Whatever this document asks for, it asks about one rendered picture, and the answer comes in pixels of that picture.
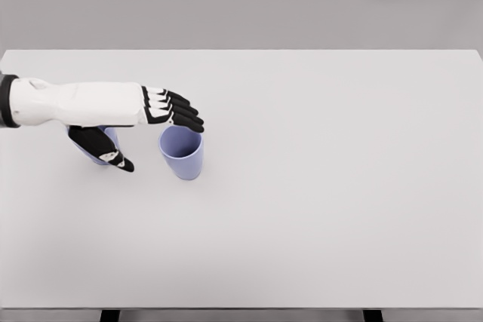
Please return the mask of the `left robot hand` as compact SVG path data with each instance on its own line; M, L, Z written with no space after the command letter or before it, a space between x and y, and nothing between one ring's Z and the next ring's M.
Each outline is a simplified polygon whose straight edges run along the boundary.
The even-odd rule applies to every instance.
M185 97L161 87L138 83L92 82L73 85L58 105L68 137L99 164L132 173L134 164L123 155L106 129L138 124L172 124L203 133L204 121Z

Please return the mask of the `lavender plastic cup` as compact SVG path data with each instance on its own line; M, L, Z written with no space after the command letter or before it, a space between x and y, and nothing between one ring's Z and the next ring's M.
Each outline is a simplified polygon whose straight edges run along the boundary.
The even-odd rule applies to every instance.
M200 133L188 127L166 127L158 138L159 150L180 179L194 180L202 171L204 143Z
M71 139L71 141L74 143L74 145L88 158L90 158L95 164L107 166L110 165L111 163L105 159L98 158L96 155L92 155L88 150L82 147L82 144L79 144L76 139L73 139L71 137L71 133L75 132L78 133L80 130L87 130L89 134L100 134L102 133L106 137L109 138L111 143L118 149L119 148L119 143L118 143L118 136L116 133L116 130L114 127L108 127L105 125L99 125L99 126L93 126L93 127L80 127L80 126L67 126L66 127L66 133L68 137Z

